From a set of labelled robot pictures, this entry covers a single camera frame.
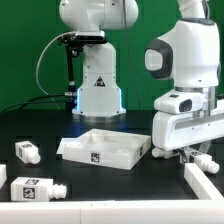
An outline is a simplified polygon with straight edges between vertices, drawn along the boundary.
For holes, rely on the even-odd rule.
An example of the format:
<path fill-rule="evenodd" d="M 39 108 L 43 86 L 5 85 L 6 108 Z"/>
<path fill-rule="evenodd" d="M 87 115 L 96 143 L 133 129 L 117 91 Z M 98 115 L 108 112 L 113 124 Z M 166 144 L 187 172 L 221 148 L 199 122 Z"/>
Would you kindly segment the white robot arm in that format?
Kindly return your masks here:
<path fill-rule="evenodd" d="M 183 163 L 197 144 L 207 153 L 211 141 L 224 137 L 224 100 L 215 96 L 220 70 L 219 31 L 209 19 L 208 0 L 177 0 L 181 18 L 148 45 L 144 62 L 155 79 L 172 79 L 172 90 L 154 101 L 153 152 L 177 150 Z M 70 49 L 84 53 L 83 84 L 75 117 L 103 122 L 121 116 L 116 84 L 116 51 L 105 40 L 106 29 L 126 29 L 139 14 L 135 0 L 61 0 L 62 21 Z"/>

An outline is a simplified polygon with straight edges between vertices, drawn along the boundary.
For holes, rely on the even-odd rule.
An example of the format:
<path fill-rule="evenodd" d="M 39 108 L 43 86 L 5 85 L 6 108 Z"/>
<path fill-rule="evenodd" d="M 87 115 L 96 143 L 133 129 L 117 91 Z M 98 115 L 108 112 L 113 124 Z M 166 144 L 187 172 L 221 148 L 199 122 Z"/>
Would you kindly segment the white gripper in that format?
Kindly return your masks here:
<path fill-rule="evenodd" d="M 179 149 L 180 163 L 187 163 L 186 146 L 199 144 L 199 151 L 207 154 L 209 140 L 224 136 L 224 110 L 213 110 L 210 116 L 194 117 L 192 113 L 172 115 L 157 112 L 153 119 L 152 141 L 164 151 Z"/>

